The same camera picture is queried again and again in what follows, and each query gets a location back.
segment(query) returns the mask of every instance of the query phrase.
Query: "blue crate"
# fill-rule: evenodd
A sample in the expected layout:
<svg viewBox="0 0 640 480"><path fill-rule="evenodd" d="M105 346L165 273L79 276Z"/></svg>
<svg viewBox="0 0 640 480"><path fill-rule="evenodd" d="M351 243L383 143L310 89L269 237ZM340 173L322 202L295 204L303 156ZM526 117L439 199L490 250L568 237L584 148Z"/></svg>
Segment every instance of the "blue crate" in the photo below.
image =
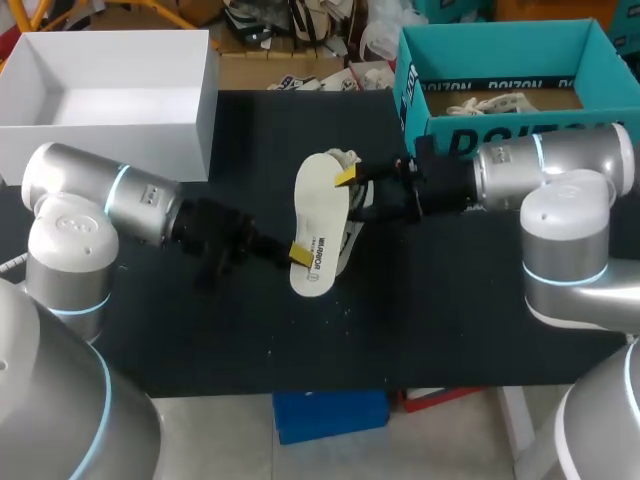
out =
<svg viewBox="0 0 640 480"><path fill-rule="evenodd" d="M280 443L304 442L383 427L389 419L384 392L274 393Z"/></svg>

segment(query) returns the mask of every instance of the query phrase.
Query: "brown cardboard box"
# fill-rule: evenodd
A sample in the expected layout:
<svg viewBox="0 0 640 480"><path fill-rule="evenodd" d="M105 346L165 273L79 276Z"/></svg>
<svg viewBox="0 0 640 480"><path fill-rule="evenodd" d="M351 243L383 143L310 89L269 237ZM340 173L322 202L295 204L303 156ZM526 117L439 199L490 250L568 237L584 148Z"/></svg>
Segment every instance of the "brown cardboard box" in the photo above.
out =
<svg viewBox="0 0 640 480"><path fill-rule="evenodd" d="M157 0L163 7L178 13L175 0ZM171 30L176 26L142 5L131 5L126 10L121 5L107 5L107 8L91 16L91 30Z"/></svg>
<svg viewBox="0 0 640 480"><path fill-rule="evenodd" d="M179 0L178 11L187 22L201 27L220 15L224 8L223 0Z"/></svg>
<svg viewBox="0 0 640 480"><path fill-rule="evenodd" d="M285 75L319 80L344 69L340 59L249 59L220 58L220 90L266 90Z"/></svg>
<svg viewBox="0 0 640 480"><path fill-rule="evenodd" d="M496 20L572 20L595 18L604 31L613 20L618 0L496 0Z"/></svg>

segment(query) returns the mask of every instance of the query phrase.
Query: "plastic bag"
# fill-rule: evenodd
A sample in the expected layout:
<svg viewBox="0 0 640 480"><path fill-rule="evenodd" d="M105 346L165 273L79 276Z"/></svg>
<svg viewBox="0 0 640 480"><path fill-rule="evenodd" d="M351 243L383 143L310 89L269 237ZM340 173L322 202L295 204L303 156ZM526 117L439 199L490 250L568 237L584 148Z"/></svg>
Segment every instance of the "plastic bag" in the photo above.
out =
<svg viewBox="0 0 640 480"><path fill-rule="evenodd" d="M400 30L407 25L426 25L429 20L414 10L410 0L369 0L367 28L360 40L360 58L365 47L385 60L398 56Z"/></svg>

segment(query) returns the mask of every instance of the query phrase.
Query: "blue plastic box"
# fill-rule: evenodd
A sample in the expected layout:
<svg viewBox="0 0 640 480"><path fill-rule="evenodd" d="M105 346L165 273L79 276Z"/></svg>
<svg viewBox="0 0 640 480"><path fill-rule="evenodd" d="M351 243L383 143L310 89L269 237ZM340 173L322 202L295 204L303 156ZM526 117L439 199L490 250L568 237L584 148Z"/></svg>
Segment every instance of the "blue plastic box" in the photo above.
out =
<svg viewBox="0 0 640 480"><path fill-rule="evenodd" d="M425 100L426 91L526 88L573 88L583 109L434 117ZM484 142L612 122L640 141L640 85L594 20L406 27L393 95L413 154L424 134L439 153L472 155Z"/></svg>
<svg viewBox="0 0 640 480"><path fill-rule="evenodd" d="M304 442L383 427L389 419L384 392L274 393L280 443Z"/></svg>

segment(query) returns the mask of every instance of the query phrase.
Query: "white shoe sole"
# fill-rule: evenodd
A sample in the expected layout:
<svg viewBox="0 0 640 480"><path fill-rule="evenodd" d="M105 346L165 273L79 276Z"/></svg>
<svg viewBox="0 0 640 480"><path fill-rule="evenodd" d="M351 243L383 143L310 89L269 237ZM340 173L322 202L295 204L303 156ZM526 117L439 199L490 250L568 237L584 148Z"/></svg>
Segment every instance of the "white shoe sole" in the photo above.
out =
<svg viewBox="0 0 640 480"><path fill-rule="evenodd" d="M303 297L323 295L336 280L350 206L349 189L334 187L335 177L342 171L340 162L326 153L311 155L298 170L295 241L313 253L313 264L310 269L291 264L289 280Z"/></svg>

